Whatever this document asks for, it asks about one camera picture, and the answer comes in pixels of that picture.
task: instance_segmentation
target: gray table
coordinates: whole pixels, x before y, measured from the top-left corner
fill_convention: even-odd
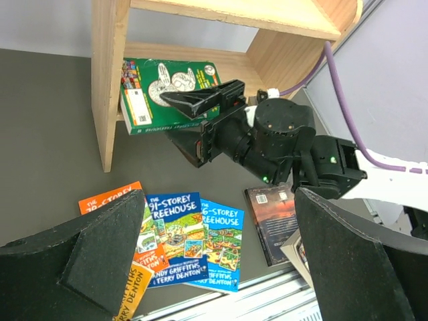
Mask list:
[[[141,181],[147,193],[199,191],[245,209],[243,190],[262,185],[219,156],[192,167],[163,133],[129,136],[118,125],[110,174],[102,172],[90,110],[90,60],[0,50],[0,245],[79,215],[80,199]],[[241,280],[267,267],[250,214],[245,216]],[[207,293],[177,285],[149,289],[136,315]]]

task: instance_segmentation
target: blue book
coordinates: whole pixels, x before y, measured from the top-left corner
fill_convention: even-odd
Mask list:
[[[199,193],[147,195],[169,267],[157,272],[149,288],[208,278],[206,239]]]
[[[208,238],[209,278],[189,282],[192,286],[220,292],[237,292],[241,269],[244,211],[201,199],[204,228]]]

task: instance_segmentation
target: green book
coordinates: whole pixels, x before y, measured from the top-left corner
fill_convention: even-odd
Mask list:
[[[211,62],[125,58],[121,82],[120,108],[131,135],[195,127],[219,115],[219,108],[214,107],[191,120],[160,96],[219,85],[217,68]]]

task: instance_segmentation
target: white wall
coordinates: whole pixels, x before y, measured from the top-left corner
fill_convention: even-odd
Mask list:
[[[128,39],[246,51],[256,32],[133,9]],[[91,0],[0,0],[0,48],[90,57]]]
[[[426,0],[384,1],[335,55],[367,147],[419,162],[428,161],[427,12]],[[326,68],[308,84],[308,93],[331,134],[351,139]],[[401,210],[372,205],[383,216]]]

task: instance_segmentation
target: bookshelf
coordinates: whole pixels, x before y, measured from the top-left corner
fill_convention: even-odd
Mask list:
[[[126,42],[131,9],[258,27],[245,53]],[[209,60],[225,82],[245,82],[245,95],[299,82],[326,40],[337,45],[358,22],[362,0],[92,0],[92,112],[104,172],[112,168],[120,71],[124,57]]]

